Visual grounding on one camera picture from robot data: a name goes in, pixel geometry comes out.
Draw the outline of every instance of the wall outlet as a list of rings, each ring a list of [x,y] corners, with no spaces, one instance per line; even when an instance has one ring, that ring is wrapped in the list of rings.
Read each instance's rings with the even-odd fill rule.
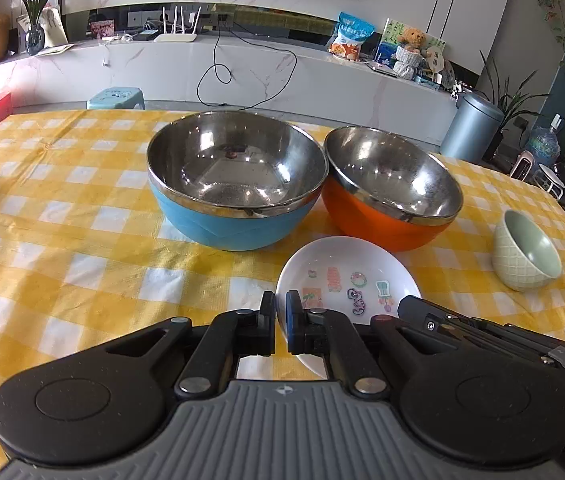
[[[213,12],[211,14],[211,24],[214,27],[220,26],[223,30],[229,30],[233,27],[234,16],[228,12]]]
[[[165,9],[165,15],[167,22],[172,22],[174,20],[174,11],[172,9]],[[145,23],[147,20],[161,20],[161,19],[162,19],[162,9],[142,11],[142,23]]]
[[[142,12],[140,10],[127,14],[127,27],[142,27],[142,24]]]
[[[518,116],[513,120],[513,125],[517,126],[520,130],[524,131],[529,126],[529,121]]]

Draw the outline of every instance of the blue bowl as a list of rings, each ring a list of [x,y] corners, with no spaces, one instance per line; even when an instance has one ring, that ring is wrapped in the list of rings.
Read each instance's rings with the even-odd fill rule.
[[[320,195],[328,162],[301,129],[244,112],[194,114],[147,148],[150,187],[171,224],[227,251],[288,235]]]
[[[226,218],[206,215],[187,209],[160,193],[151,190],[158,205],[178,231],[202,245],[224,251],[251,251],[282,240],[307,215],[315,200],[287,214],[265,218]]]

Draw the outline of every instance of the white cabinet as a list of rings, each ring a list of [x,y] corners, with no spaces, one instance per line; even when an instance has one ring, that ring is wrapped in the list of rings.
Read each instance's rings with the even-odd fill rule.
[[[438,0],[429,33],[447,42],[445,56],[480,74],[507,0]]]

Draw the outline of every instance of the white router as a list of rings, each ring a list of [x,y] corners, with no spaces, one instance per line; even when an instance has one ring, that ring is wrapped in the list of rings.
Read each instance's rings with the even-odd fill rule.
[[[191,43],[198,36],[198,34],[195,33],[195,30],[196,27],[198,27],[200,9],[201,7],[198,7],[198,14],[196,15],[196,21],[194,23],[194,31],[191,33],[186,33],[186,26],[184,25],[184,10],[182,9],[182,7],[180,7],[180,21],[182,23],[182,32],[178,34],[176,33],[176,23],[178,22],[178,6],[176,6],[176,16],[174,18],[174,24],[171,26],[171,33],[166,31],[166,15],[165,7],[163,7],[163,27],[165,31],[154,39],[154,43]]]

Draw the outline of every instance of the gray trash can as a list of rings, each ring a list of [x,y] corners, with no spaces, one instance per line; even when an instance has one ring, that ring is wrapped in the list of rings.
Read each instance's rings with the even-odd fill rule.
[[[473,92],[457,99],[456,116],[440,146],[440,155],[478,163],[504,119],[504,113]]]

